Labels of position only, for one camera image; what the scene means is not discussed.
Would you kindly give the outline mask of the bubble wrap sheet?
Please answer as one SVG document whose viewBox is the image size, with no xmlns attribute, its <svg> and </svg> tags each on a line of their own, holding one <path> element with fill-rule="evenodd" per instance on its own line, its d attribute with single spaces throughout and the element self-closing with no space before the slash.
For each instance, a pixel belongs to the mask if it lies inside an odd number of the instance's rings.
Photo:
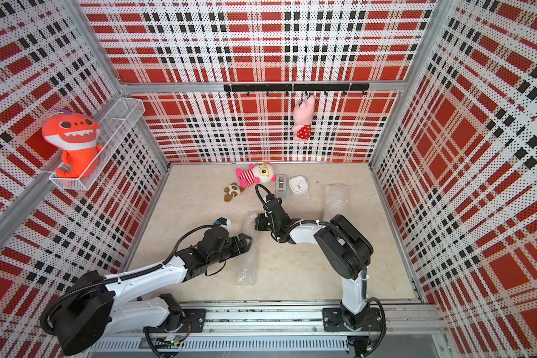
<svg viewBox="0 0 537 358">
<path fill-rule="evenodd" d="M 235 280 L 238 286 L 254 286 L 257 282 L 258 252 L 260 247 L 261 231 L 256 227 L 258 213 L 250 212 L 243 225 L 243 234 L 250 237 L 249 251 L 238 256 L 235 264 Z"/>
<path fill-rule="evenodd" d="M 325 187 L 325 210 L 323 219 L 330 221 L 336 215 L 346 216 L 348 212 L 348 188 L 340 184 Z"/>
</svg>

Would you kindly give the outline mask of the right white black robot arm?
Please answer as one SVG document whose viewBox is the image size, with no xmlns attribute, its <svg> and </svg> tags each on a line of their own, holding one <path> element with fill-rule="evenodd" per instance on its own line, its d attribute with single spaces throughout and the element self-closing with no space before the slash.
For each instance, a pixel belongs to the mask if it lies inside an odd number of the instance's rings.
<svg viewBox="0 0 537 358">
<path fill-rule="evenodd" d="M 368 267 L 374 249 L 343 215 L 330 221 L 292 219 L 273 194 L 260 197 L 265 210 L 255 219 L 257 231 L 268 231 L 278 243 L 319 246 L 331 267 L 342 279 L 338 309 L 324 310 L 326 331 L 377 331 L 386 328 L 380 303 L 367 295 Z"/>
</svg>

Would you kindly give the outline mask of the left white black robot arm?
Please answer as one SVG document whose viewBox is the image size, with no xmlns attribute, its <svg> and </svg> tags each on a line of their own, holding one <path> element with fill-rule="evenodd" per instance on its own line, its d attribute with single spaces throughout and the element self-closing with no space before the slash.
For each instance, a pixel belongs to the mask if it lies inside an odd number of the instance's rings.
<svg viewBox="0 0 537 358">
<path fill-rule="evenodd" d="M 150 332 L 192 329 L 192 321 L 171 294 L 150 300 L 143 295 L 206 274 L 211 265 L 249 252 L 252 238 L 232 237 L 222 222 L 202 225 L 204 236 L 193 246 L 175 245 L 161 262 L 121 274 L 83 274 L 40 315 L 40 326 L 55 336 L 67 356 L 95 345 L 101 338 L 137 328 Z"/>
</svg>

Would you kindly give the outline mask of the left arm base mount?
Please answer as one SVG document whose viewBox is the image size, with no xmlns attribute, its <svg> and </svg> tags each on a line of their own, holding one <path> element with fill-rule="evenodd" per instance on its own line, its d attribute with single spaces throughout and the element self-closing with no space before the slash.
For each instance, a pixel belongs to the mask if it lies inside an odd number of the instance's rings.
<svg viewBox="0 0 537 358">
<path fill-rule="evenodd" d="M 190 334 L 201 333 L 204 328 L 207 310 L 186 309 L 183 313 L 171 313 L 160 326 L 149 328 L 150 334 Z"/>
</svg>

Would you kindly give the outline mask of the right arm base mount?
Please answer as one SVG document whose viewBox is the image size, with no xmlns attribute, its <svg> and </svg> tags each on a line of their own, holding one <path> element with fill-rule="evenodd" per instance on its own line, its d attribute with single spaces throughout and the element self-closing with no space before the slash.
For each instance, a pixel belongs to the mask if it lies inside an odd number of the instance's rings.
<svg viewBox="0 0 537 358">
<path fill-rule="evenodd" d="M 324 308 L 322 320 L 326 332 L 381 332 L 385 323 L 380 310 L 370 306 L 358 314 L 342 306 Z"/>
</svg>

